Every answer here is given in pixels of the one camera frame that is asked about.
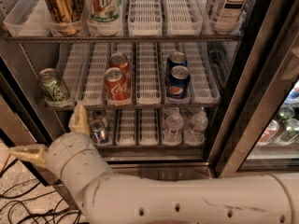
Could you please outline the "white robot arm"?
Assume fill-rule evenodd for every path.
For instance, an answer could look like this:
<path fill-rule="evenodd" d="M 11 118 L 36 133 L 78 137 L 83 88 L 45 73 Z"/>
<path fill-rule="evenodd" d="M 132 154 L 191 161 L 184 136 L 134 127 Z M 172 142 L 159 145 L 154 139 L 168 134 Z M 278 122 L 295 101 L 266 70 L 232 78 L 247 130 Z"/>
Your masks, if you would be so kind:
<path fill-rule="evenodd" d="M 89 224 L 298 224 L 298 173 L 183 181 L 120 175 L 96 150 L 83 105 L 70 124 L 49 147 L 10 151 L 55 174 Z"/>

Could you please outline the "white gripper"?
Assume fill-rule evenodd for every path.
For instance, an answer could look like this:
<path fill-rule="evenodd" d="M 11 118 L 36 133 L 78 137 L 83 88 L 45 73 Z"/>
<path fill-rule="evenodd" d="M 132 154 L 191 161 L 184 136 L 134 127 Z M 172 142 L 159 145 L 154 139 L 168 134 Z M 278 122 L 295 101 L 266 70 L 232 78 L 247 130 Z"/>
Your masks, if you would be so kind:
<path fill-rule="evenodd" d="M 96 177 L 112 174 L 112 169 L 93 145 L 87 112 L 77 104 L 69 120 L 71 132 L 52 142 L 49 149 L 41 144 L 10 147 L 9 152 L 20 161 L 28 161 L 53 172 L 70 193 L 80 193 Z"/>

